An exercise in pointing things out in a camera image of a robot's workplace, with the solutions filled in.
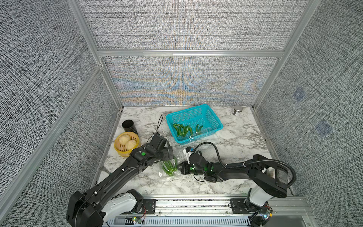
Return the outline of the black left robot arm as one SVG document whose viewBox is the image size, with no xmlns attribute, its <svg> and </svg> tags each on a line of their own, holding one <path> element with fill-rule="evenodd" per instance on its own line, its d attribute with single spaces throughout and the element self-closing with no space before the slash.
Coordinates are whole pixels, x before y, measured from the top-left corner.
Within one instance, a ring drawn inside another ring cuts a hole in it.
<svg viewBox="0 0 363 227">
<path fill-rule="evenodd" d="M 119 214 L 140 211 L 143 196 L 136 190 L 129 190 L 117 199 L 114 195 L 148 166 L 173 158 L 169 141 L 156 132 L 149 143 L 133 149 L 103 181 L 84 193 L 76 191 L 70 197 L 66 220 L 73 227 L 101 227 Z"/>
</svg>

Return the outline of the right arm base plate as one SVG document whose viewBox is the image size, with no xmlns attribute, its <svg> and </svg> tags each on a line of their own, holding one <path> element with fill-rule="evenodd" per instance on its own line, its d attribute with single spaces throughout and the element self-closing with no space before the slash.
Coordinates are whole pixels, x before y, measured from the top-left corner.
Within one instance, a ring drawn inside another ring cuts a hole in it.
<svg viewBox="0 0 363 227">
<path fill-rule="evenodd" d="M 230 199 L 228 207 L 232 209 L 233 214 L 253 214 L 256 212 L 254 208 L 246 206 L 243 198 Z"/>
</svg>

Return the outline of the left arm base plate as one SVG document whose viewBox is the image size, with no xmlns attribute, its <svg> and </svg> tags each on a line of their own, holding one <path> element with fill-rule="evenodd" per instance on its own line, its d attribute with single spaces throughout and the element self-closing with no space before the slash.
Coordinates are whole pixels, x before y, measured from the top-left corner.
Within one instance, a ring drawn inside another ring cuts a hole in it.
<svg viewBox="0 0 363 227">
<path fill-rule="evenodd" d="M 131 211 L 125 212 L 123 214 L 154 214 L 156 208 L 156 199 L 143 199 L 142 201 L 137 201 L 134 208 Z"/>
</svg>

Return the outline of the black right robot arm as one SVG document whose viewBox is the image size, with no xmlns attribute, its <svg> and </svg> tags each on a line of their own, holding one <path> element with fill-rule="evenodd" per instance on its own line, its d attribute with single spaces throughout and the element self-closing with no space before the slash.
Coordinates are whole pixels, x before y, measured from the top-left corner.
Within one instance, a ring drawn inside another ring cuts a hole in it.
<svg viewBox="0 0 363 227">
<path fill-rule="evenodd" d="M 189 152 L 188 155 L 188 160 L 177 166 L 183 175 L 204 176 L 204 180 L 210 183 L 234 179 L 252 180 L 256 187 L 249 190 L 241 206 L 235 206 L 250 213 L 269 208 L 267 201 L 273 197 L 286 198 L 288 187 L 297 179 L 296 172 L 290 165 L 262 155 L 254 155 L 250 160 L 232 164 L 208 162 L 198 153 Z"/>
</svg>

